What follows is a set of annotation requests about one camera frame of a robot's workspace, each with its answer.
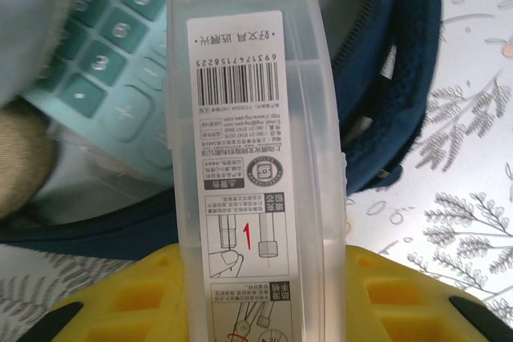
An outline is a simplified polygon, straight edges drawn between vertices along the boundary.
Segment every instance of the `calculator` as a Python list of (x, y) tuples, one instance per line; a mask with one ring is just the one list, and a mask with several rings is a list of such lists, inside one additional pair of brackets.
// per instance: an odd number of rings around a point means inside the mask
[(171, 186), (166, 2), (76, 0), (55, 56), (23, 97), (145, 179)]

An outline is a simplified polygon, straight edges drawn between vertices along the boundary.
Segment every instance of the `white tablecloth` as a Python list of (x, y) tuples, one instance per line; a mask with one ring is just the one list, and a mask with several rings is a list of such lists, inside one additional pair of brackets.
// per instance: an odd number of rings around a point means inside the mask
[[(484, 300), (513, 326), (513, 0), (443, 0), (422, 137), (398, 184), (352, 195), (348, 243)], [(130, 262), (0, 246), (0, 341)]]

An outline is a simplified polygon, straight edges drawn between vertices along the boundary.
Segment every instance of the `certification logo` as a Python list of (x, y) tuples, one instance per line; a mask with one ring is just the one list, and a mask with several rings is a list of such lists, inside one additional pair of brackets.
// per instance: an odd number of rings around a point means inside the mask
[(272, 156), (259, 156), (248, 165), (248, 179), (258, 187), (274, 186), (283, 176), (283, 166)]

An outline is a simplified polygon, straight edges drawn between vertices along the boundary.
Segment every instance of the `barcode number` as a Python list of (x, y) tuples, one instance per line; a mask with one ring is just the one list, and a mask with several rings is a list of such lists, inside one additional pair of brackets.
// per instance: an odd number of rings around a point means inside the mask
[(276, 62), (196, 69), (200, 107), (279, 100)]

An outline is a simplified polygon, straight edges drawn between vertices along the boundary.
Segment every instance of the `instruction diagram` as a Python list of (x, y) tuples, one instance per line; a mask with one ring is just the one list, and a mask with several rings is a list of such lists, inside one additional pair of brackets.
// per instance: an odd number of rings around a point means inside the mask
[(216, 342), (293, 342), (289, 281), (213, 284), (212, 310)]
[(211, 278), (287, 276), (285, 194), (205, 197)]

